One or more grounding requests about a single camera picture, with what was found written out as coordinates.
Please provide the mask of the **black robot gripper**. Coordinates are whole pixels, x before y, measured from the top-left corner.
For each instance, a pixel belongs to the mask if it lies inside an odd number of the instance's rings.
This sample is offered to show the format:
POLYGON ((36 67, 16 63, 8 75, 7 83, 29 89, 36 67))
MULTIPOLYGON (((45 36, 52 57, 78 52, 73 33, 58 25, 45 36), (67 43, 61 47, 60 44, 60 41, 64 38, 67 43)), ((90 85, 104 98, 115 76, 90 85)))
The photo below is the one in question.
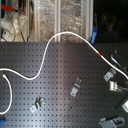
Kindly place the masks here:
MULTIPOLYGON (((119 85, 115 81, 110 81, 109 90, 114 92, 122 92, 123 90, 128 91, 128 88, 119 85)), ((128 94, 124 96, 121 101, 116 105, 115 110, 119 115, 128 114, 128 94)), ((99 124, 102 128, 118 128, 125 124, 125 120, 123 117, 120 116, 111 118, 101 118, 99 124)))

